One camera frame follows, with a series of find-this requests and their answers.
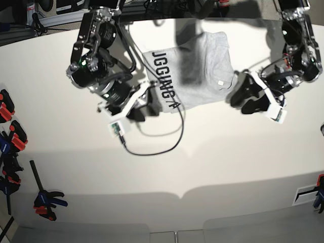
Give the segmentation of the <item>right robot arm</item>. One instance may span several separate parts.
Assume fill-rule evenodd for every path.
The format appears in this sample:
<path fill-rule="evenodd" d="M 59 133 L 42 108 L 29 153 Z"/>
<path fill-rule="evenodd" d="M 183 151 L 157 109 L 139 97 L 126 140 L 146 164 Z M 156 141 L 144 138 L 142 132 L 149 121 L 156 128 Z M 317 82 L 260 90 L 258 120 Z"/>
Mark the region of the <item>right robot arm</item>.
<path fill-rule="evenodd" d="M 137 62 L 119 22 L 124 4 L 86 1 L 89 12 L 83 15 L 66 71 L 74 86 L 89 89 L 102 99 L 97 111 L 105 113 L 112 124 L 124 118 L 144 122 L 148 116 L 159 115 L 152 92 L 156 82 L 133 80 Z M 109 52 L 116 37 L 120 37 L 131 59 L 130 67 Z"/>

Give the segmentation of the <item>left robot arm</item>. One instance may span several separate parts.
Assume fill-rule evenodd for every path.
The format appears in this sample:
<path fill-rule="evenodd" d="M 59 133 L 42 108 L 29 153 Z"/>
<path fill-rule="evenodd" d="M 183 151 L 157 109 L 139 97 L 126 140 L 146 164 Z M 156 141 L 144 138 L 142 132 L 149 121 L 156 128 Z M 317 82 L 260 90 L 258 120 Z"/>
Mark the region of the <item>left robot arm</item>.
<path fill-rule="evenodd" d="M 238 75 L 238 84 L 229 96 L 230 106 L 243 114 L 279 114 L 286 105 L 285 94 L 302 82 L 312 83 L 323 71 L 320 49 L 308 15 L 308 1 L 278 1 L 281 32 L 285 40 L 282 56 L 260 71 L 248 69 Z"/>

